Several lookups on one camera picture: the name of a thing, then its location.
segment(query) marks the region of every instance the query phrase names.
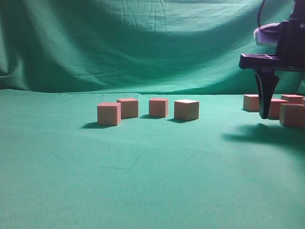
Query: green cloth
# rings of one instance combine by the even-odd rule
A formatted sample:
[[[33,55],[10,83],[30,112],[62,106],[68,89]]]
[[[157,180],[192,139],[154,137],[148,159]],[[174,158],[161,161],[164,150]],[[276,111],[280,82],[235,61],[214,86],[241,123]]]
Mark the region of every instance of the green cloth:
[[[253,38],[261,0],[2,0],[0,88],[38,92],[252,94],[241,53],[274,53]],[[267,1],[262,24],[287,0]],[[277,93],[305,93],[280,74]]]
[[[1,229],[304,229],[304,130],[242,110],[242,95],[0,90]],[[98,127],[96,105],[139,99]],[[173,120],[178,99],[200,119]]]

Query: table surface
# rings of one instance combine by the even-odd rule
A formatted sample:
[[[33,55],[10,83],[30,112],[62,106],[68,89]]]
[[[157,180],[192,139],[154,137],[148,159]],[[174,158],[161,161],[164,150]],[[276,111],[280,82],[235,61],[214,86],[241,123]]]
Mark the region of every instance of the table surface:
[[[128,97],[139,118],[97,125],[98,103]],[[152,97],[167,118],[147,115]],[[200,118],[173,119],[179,99]],[[0,90],[0,228],[304,229],[305,131],[242,104]]]

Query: wooden block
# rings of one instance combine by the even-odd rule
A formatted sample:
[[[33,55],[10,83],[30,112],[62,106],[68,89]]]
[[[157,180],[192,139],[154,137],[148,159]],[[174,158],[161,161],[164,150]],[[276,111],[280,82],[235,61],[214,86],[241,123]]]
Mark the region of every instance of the wooden block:
[[[259,97],[257,94],[245,94],[243,109],[251,112],[259,112]]]
[[[139,101],[133,98],[117,99],[121,103],[121,116],[124,118],[139,117]]]
[[[152,98],[149,100],[149,116],[151,117],[167,117],[168,115],[168,99]]]
[[[287,100],[289,104],[302,104],[304,96],[296,94],[283,94],[281,99]]]
[[[191,121],[199,118],[199,101],[176,100],[174,103],[174,118]]]
[[[281,104],[287,104],[288,101],[283,99],[271,99],[269,116],[270,119],[279,119],[281,112]]]
[[[121,122],[121,103],[100,103],[97,105],[98,125],[118,125]]]
[[[302,104],[281,105],[280,124],[288,127],[305,127],[305,106]]]

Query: black cable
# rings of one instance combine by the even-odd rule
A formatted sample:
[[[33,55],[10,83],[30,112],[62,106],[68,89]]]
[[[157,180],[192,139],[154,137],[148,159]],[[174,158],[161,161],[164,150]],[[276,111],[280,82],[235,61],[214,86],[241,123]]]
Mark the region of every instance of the black cable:
[[[257,14],[257,25],[259,28],[261,27],[261,14],[262,14],[263,8],[265,6],[265,3],[266,3],[266,0],[263,0],[261,6],[259,8],[258,14]],[[277,35],[278,34],[278,31],[271,31],[271,30],[266,30],[266,29],[260,29],[260,31],[267,35]]]
[[[257,14],[257,25],[258,27],[261,27],[261,14],[263,11],[263,8],[265,6],[266,0],[263,0],[261,7],[259,8],[258,14]]]

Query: robotic arm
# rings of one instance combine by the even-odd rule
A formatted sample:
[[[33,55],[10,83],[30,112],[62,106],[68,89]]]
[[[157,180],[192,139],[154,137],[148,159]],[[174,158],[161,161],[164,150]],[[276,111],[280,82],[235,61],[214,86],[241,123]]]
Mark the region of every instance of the robotic arm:
[[[305,71],[305,0],[293,1],[289,20],[260,26],[258,17],[258,25],[259,28],[254,31],[256,43],[274,44],[275,54],[242,54],[239,67],[254,70],[260,102],[259,114],[262,119],[266,119],[279,82],[275,71]]]

